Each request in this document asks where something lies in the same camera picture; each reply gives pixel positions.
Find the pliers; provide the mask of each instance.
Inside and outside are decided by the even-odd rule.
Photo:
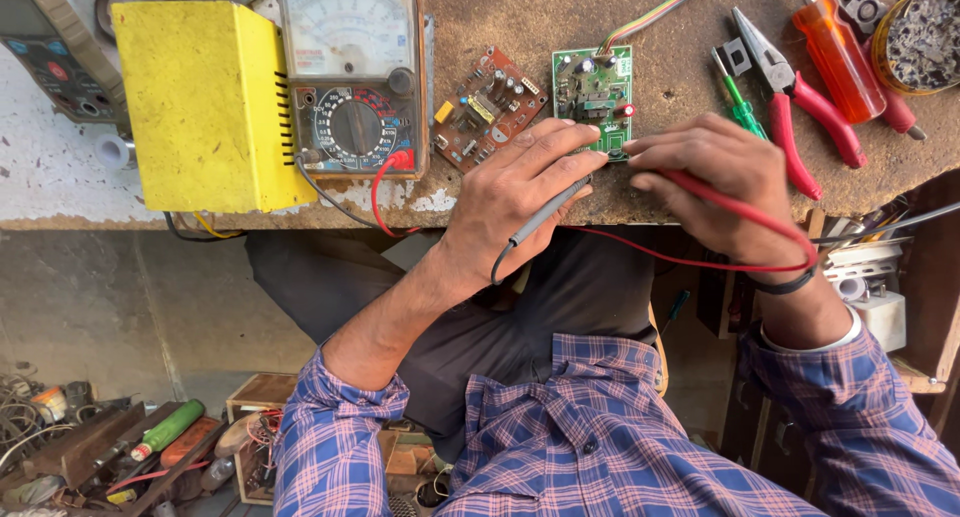
[[[839,0],[840,17],[849,23],[856,34],[857,40],[863,48],[867,58],[871,56],[870,48],[877,31],[877,24],[889,11],[881,0]],[[917,116],[906,105],[904,96],[880,84],[883,96],[887,98],[887,108],[883,110],[883,119],[890,127],[901,135],[909,135],[914,141],[924,141],[927,134],[917,125]]]
[[[733,19],[750,56],[760,67],[763,77],[774,92],[774,98],[768,105],[771,135],[774,144],[786,155],[786,175],[799,192],[812,200],[820,200],[824,192],[797,153],[790,100],[796,101],[800,108],[826,128],[848,167],[859,168],[867,164],[867,156],[863,153],[860,139],[834,103],[807,85],[800,76],[800,71],[793,70],[780,50],[777,50],[737,7],[733,8]]]

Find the wooden workbench top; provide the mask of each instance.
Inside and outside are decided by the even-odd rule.
[[[606,34],[639,17],[664,0],[426,0],[426,12],[436,16],[435,103],[443,102],[487,45],[498,45],[543,86],[550,84],[553,50],[599,45]],[[893,4],[894,0],[884,0]],[[652,134],[704,112],[724,114],[729,106],[711,59],[711,46],[737,35],[730,16],[739,7],[760,31],[799,69],[805,81],[829,95],[805,49],[806,40],[793,27],[790,15],[801,0],[689,0],[653,26],[621,41],[633,45],[633,135]],[[276,19],[274,0],[255,5]],[[75,126],[53,117],[45,97],[22,67],[0,51],[0,72],[13,80],[21,98],[0,97],[0,228],[6,229],[157,229],[158,212],[143,208],[134,172],[108,172],[92,156],[95,134],[109,128]],[[753,71],[737,79],[745,98],[764,125],[769,89]],[[23,100],[31,106],[22,106]],[[869,163],[846,167],[826,130],[809,114],[793,106],[797,147],[807,168],[820,182],[823,198],[813,203],[793,187],[794,215],[813,206],[828,215],[867,213],[901,192],[960,167],[960,99],[957,88],[927,97],[908,98],[918,125],[928,139],[918,142],[897,134],[883,121],[855,127]],[[441,156],[434,156],[420,181],[385,181],[379,196],[390,207],[382,216],[392,226],[444,226],[459,193],[460,173]],[[666,222],[647,195],[629,186],[623,164],[600,170],[594,193],[575,205],[570,223]],[[372,219],[368,181],[325,181],[348,208]],[[221,215],[218,228],[339,228],[354,226],[336,209],[320,203],[271,214]]]

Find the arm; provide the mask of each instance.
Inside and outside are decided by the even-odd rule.
[[[511,234],[554,195],[606,164],[600,152],[566,155],[598,138],[595,127],[547,119],[463,178],[443,238],[300,371],[280,426],[277,517],[389,514],[377,433],[384,420],[402,417],[409,397],[397,367],[440,315],[486,287]],[[501,275],[546,249],[572,204],[591,192],[586,185],[513,249]]]
[[[693,197],[649,169],[685,169],[718,191],[792,222],[784,154],[715,115],[625,145],[640,172],[631,184],[661,198],[683,228],[714,251],[751,266],[794,266],[788,240]],[[756,273],[767,284],[794,273]],[[741,338],[741,369],[804,430],[821,496],[832,514],[960,513],[960,470],[936,440],[876,339],[817,272],[804,287],[757,292],[764,315]]]

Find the digital multimeter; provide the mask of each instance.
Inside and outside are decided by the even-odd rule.
[[[67,0],[0,0],[0,42],[67,118],[129,130],[123,79]]]
[[[428,125],[423,0],[280,0],[296,150],[317,178],[416,179]]]

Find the man's left hand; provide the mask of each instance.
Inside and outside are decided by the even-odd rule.
[[[593,125],[544,119],[463,176],[460,197],[433,255],[439,256],[467,296],[490,283],[491,269],[510,236],[537,210],[577,180],[606,165],[606,153],[570,153],[599,138],[600,130]],[[501,262],[497,277],[510,275],[546,249],[554,228],[570,207],[593,191],[589,184],[584,185],[512,249]]]

